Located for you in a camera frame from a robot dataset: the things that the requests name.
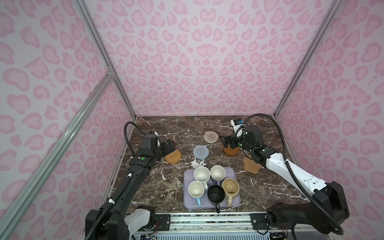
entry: wall panel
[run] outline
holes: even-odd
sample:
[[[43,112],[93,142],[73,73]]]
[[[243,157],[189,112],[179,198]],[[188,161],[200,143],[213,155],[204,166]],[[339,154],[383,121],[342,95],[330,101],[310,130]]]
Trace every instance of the wall panel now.
[[[273,113],[331,0],[86,1],[135,113]]]
[[[129,113],[110,83],[15,229],[16,239],[78,239],[119,160]]]
[[[0,217],[106,73],[70,0],[0,2]]]
[[[278,117],[301,166],[343,186],[351,240],[384,234],[383,12],[347,0]]]

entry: cork coaster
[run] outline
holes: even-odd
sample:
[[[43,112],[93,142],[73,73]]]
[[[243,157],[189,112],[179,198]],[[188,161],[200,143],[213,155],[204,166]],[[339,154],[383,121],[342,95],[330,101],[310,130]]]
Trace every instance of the cork coaster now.
[[[223,150],[225,154],[227,154],[228,156],[236,156],[239,153],[240,148],[237,147],[235,149],[232,149],[228,145],[228,147],[223,147]]]
[[[175,150],[165,157],[166,162],[170,164],[175,164],[181,159],[181,152],[179,150]]]
[[[255,163],[255,161],[247,157],[243,159],[243,163],[244,163],[244,170],[253,174],[258,174],[259,170],[262,168],[262,166],[259,163]]]

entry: woven coaster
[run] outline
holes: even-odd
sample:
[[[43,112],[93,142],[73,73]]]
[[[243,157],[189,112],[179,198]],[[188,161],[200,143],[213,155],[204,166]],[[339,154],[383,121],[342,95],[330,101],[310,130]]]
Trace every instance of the woven coaster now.
[[[218,140],[218,135],[214,131],[208,131],[204,134],[204,140],[207,143],[215,143]]]
[[[223,150],[225,154],[227,154],[228,156],[236,156],[239,153],[240,148],[237,147],[235,149],[232,149],[228,145],[228,147],[223,147]]]
[[[166,162],[170,164],[175,164],[181,159],[181,152],[179,150],[175,150],[165,157]]]
[[[195,158],[197,159],[206,159],[209,155],[209,150],[203,145],[197,145],[193,149],[193,155],[195,155]]]

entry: purple tray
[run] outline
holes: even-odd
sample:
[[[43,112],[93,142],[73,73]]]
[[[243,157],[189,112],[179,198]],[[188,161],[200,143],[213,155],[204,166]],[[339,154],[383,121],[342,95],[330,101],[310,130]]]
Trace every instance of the purple tray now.
[[[226,175],[224,179],[227,178],[233,178],[236,179],[235,171],[231,167],[225,167]],[[188,193],[188,186],[191,182],[195,180],[194,173],[195,169],[188,169],[184,172],[184,206],[187,209],[210,209],[214,208],[215,206],[212,205],[208,200],[207,191],[204,191],[204,194],[200,197],[201,201],[201,207],[197,205],[197,201],[194,197],[189,195]],[[207,185],[208,187],[215,185],[212,178],[209,178]],[[235,199],[232,200],[232,206],[231,207],[237,207],[240,205],[240,194]],[[227,198],[224,198],[224,200],[220,203],[220,208],[222,207],[228,207],[227,205]]]

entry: black mug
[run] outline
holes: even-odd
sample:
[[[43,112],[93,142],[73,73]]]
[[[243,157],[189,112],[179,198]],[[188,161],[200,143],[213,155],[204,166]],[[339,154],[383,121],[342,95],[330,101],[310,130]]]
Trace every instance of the black mug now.
[[[224,189],[219,185],[213,185],[208,189],[207,195],[208,195],[209,202],[215,205],[216,212],[220,213],[219,203],[221,203],[225,198]]]

